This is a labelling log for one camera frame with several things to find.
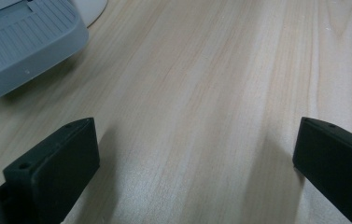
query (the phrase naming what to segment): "gray plastic casing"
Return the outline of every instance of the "gray plastic casing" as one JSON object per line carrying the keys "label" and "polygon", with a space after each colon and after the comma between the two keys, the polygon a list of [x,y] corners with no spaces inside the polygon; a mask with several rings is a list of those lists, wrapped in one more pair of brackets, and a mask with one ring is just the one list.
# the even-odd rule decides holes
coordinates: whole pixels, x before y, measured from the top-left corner
{"label": "gray plastic casing", "polygon": [[0,96],[76,53],[88,38],[67,0],[23,0],[0,10]]}

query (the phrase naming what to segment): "light wood surface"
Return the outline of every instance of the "light wood surface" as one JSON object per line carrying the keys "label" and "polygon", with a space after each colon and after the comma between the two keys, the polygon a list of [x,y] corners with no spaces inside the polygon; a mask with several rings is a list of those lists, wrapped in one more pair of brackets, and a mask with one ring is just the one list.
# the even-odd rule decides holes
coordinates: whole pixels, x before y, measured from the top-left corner
{"label": "light wood surface", "polygon": [[291,156],[302,116],[352,132],[351,0],[109,0],[90,34],[0,99],[0,184],[94,117],[101,168],[64,223],[349,223]]}

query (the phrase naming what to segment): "gray plastic device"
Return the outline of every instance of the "gray plastic device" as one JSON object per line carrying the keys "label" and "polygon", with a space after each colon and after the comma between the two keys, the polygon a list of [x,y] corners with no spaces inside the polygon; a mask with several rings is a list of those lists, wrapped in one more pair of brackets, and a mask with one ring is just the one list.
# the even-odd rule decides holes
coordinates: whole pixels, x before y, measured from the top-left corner
{"label": "gray plastic device", "polygon": [[0,0],[0,96],[76,53],[88,38],[67,0]]}

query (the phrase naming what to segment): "wooden table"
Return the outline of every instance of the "wooden table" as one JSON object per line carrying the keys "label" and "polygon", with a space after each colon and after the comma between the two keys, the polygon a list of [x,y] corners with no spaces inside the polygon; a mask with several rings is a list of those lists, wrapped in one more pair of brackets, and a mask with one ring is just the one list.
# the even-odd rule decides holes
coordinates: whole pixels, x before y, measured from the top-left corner
{"label": "wooden table", "polygon": [[109,0],[77,55],[0,98],[1,171],[94,117],[64,223],[348,223],[293,170],[302,116],[352,132],[351,0]]}

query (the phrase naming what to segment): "screw hole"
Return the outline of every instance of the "screw hole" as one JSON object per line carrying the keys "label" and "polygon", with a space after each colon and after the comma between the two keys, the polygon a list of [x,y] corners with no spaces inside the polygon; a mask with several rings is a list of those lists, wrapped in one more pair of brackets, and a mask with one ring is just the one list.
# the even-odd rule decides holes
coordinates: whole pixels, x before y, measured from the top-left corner
{"label": "screw hole", "polygon": [[31,166],[31,164],[29,162],[25,162],[19,166],[19,169],[24,170],[24,169],[29,168],[30,166]]}

